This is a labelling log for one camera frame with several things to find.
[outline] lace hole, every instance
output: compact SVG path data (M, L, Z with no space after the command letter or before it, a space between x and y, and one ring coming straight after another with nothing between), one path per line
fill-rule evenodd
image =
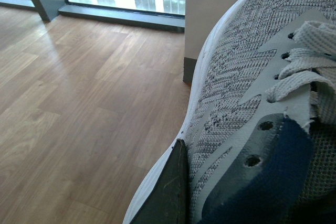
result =
M250 155L246 158L245 162L244 162L244 166L246 167L253 167L256 166L258 164L260 164L261 162L261 157L258 155Z
M294 37L294 33L290 33L287 37L288 37L289 39L293 39L293 37Z
M289 57L289 52L285 52L284 54L281 55L281 58L284 60L284 59L287 59Z
M268 103L275 103L274 101L269 100L269 99L267 99L266 101L267 101Z
M273 122L267 121L267 122L263 122L260 123L258 126L258 130L262 130L262 131L268 131L271 128L273 128L274 124Z

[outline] shoe upper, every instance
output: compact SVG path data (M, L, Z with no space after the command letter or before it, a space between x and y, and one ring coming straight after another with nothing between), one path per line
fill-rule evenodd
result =
M226 181L226 186L230 187L230 179L224 176L234 176L230 166L250 144L250 137L261 124L260 120L268 115L281 114L294 120L300 129L309 133L307 138L314 143L309 165L302 164L305 180L300 195L277 222L291 223L296 209L335 190L336 79L332 68L335 64L333 52L328 51L335 45L335 40L331 35L326 39L331 42L319 48L320 43L313 44L319 35L311 34L315 27L327 33L333 30L335 6L336 0L247 0L222 30L220 40L213 47L206 80L185 138L190 167L191 223L204 217L202 211L211 211L209 195L216 198L213 190L221 191L218 183ZM317 17L319 23L299 20L298 26L295 20L311 9L321 14ZM313 28L305 33L303 24ZM284 28L285 32L292 29L290 32L294 33L292 38L286 34L286 46L281 44L281 40L274 40ZM269 41L272 41L271 47L265 46ZM281 58L287 52L289 57ZM318 120L311 124L310 118ZM276 128L276 135L269 134L263 138L277 146L284 123ZM270 160L274 155L273 151L262 153ZM262 170L259 168L240 185L241 188L231 185L230 195L220 198L235 197ZM223 205L225 202L221 199L213 201Z

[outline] sneaker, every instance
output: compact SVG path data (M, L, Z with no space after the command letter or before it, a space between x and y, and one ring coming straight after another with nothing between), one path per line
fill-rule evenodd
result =
M215 28L179 135L190 223L292 223L336 189L335 3L243 0Z

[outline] knit fabric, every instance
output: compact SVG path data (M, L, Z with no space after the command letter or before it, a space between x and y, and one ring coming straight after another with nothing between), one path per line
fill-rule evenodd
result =
M260 103L260 96L238 105L238 101L256 80L275 51L257 49L303 12L315 8L336 23L336 0L247 0L214 47L206 81L185 138L192 188L190 213L205 182L211 177L217 160L198 180L196 172L228 137L245 125ZM193 134L208 107L215 102L193 149Z

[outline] gray knit sneaker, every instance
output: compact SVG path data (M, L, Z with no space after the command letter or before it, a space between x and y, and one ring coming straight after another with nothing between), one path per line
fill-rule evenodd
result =
M292 223L336 189L335 3L246 0L221 30L185 133L190 223Z

